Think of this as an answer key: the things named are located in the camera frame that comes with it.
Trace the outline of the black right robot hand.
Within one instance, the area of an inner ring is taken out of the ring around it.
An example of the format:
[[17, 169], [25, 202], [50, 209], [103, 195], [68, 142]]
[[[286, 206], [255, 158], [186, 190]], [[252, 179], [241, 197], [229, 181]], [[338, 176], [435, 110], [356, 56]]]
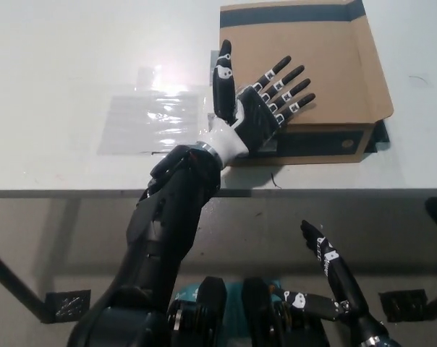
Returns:
[[300, 225], [308, 249], [316, 256], [334, 298], [274, 288], [272, 294], [310, 317], [340, 320], [347, 325], [373, 321], [368, 303], [355, 277], [338, 250], [315, 226], [303, 220]]

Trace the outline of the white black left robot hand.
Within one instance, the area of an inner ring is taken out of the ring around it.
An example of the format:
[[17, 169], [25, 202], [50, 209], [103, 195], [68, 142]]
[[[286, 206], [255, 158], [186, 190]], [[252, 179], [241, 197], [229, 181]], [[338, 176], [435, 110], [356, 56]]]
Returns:
[[280, 80], [275, 80], [291, 60], [291, 56], [285, 56], [256, 82], [236, 91], [232, 44], [229, 40], [222, 42], [212, 75], [215, 117], [205, 143], [223, 168], [236, 158], [259, 151], [301, 108], [315, 99], [315, 94], [310, 93], [290, 102], [310, 84], [308, 78], [279, 95], [305, 70], [303, 65], [299, 65]]

